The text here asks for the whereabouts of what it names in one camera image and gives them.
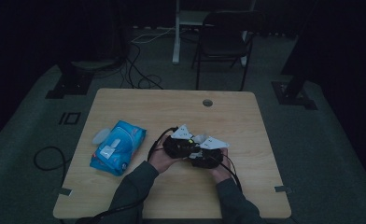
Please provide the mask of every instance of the long sleeve shirt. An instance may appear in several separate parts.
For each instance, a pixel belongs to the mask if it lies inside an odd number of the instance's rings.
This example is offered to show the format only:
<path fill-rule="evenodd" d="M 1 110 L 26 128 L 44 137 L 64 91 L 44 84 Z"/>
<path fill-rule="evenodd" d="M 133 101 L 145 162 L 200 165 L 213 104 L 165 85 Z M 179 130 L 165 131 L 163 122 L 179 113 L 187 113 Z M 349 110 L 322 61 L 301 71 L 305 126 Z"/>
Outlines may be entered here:
<path fill-rule="evenodd" d="M 151 164 L 143 161 L 122 179 L 113 197 L 110 209 L 145 199 L 158 175 L 158 171 Z M 223 223 L 265 223 L 260 217 L 259 209 L 256 205 L 245 198 L 231 178 L 218 183 L 216 188 L 220 200 Z M 104 217 L 100 223 L 139 224 L 142 223 L 142 210 L 143 203 L 140 203 L 134 208 Z"/>

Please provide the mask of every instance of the table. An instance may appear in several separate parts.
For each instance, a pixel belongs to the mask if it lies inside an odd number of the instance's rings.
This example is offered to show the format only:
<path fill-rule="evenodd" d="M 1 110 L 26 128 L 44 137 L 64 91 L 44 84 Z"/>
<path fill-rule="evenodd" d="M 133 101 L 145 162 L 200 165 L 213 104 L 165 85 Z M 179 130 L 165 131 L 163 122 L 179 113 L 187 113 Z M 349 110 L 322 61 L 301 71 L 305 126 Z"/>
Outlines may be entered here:
<path fill-rule="evenodd" d="M 213 104 L 205 106 L 203 100 Z M 59 195 L 53 211 L 55 217 L 94 216 L 108 209 L 123 176 L 90 167 L 96 149 L 92 139 L 120 119 L 147 129 L 147 136 L 125 174 L 147 158 L 148 150 L 163 131 L 187 124 L 193 134 L 207 133 L 230 144 L 229 157 L 243 192 L 259 207 L 262 217 L 290 216 L 286 193 L 275 192 L 275 186 L 283 183 L 253 93 L 101 89 L 95 96 L 63 183 L 72 193 Z M 175 163 L 155 180 L 143 216 L 220 218 L 213 179 L 205 169 L 192 167 L 188 161 Z"/>
<path fill-rule="evenodd" d="M 256 4 L 256 0 L 250 1 L 248 10 L 253 10 Z M 172 64 L 179 64 L 180 61 L 180 25 L 195 25 L 201 26 L 203 20 L 208 14 L 208 11 L 192 11 L 192 10 L 180 10 L 180 0 L 176 0 L 176 13 L 175 13 L 175 44 L 174 54 L 172 56 Z M 246 58 L 241 59 L 241 63 L 245 66 Z"/>

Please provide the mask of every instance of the wet wipes package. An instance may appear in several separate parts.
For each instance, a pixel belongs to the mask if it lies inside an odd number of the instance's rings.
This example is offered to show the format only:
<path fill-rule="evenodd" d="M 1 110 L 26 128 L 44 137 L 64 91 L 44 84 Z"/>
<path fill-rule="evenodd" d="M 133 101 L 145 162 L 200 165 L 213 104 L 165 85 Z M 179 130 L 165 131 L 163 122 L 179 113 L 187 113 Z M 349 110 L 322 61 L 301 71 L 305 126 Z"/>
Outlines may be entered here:
<path fill-rule="evenodd" d="M 113 175 L 122 175 L 145 139 L 146 130 L 120 120 L 110 132 L 102 130 L 100 133 L 105 140 L 92 154 L 90 166 Z"/>

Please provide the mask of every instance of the chair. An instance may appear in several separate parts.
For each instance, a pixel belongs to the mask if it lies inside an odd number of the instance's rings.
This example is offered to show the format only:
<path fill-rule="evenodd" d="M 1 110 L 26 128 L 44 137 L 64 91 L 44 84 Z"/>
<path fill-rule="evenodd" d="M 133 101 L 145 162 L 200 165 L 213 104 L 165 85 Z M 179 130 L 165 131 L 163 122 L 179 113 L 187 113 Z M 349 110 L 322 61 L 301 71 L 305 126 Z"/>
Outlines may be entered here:
<path fill-rule="evenodd" d="M 220 11 L 209 13 L 200 30 L 197 50 L 191 68 L 197 62 L 195 89 L 199 89 L 201 62 L 232 62 L 246 57 L 239 91 L 244 88 L 253 37 L 265 27 L 265 16 L 259 11 Z"/>

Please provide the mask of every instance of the stand base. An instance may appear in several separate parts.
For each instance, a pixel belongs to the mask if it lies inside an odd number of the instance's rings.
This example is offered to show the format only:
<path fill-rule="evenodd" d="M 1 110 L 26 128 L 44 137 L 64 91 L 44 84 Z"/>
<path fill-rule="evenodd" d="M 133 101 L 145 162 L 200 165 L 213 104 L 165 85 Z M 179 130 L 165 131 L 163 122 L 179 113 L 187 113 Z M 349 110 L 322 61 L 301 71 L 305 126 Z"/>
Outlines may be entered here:
<path fill-rule="evenodd" d="M 75 84 L 66 85 L 62 75 L 54 90 L 47 93 L 46 99 L 63 99 L 65 95 L 86 95 L 92 78 L 92 73 L 80 74 Z"/>
<path fill-rule="evenodd" d="M 276 98 L 281 105 L 303 105 L 305 109 L 317 110 L 317 106 L 313 100 L 310 100 L 302 89 L 295 98 L 287 97 L 285 94 L 287 82 L 271 82 L 276 94 Z"/>

